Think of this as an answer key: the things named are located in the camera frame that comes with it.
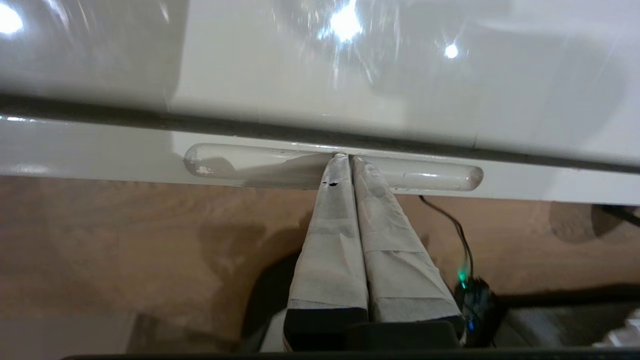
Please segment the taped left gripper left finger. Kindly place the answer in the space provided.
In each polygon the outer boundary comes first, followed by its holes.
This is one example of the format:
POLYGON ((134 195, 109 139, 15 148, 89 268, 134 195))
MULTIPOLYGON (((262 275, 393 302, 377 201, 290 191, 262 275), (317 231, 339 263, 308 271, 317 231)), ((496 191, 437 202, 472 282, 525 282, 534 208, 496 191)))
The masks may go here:
POLYGON ((368 322, 369 291, 349 157, 328 162, 295 264, 283 324, 289 351, 341 351, 368 322))

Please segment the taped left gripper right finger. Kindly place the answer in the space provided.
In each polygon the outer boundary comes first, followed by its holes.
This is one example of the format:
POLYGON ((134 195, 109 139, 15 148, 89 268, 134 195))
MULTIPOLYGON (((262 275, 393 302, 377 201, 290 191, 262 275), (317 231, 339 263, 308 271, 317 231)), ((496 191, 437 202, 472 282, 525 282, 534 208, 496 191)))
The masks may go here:
POLYGON ((352 346, 459 346, 463 317, 441 272, 370 162, 352 158, 370 321, 352 346))

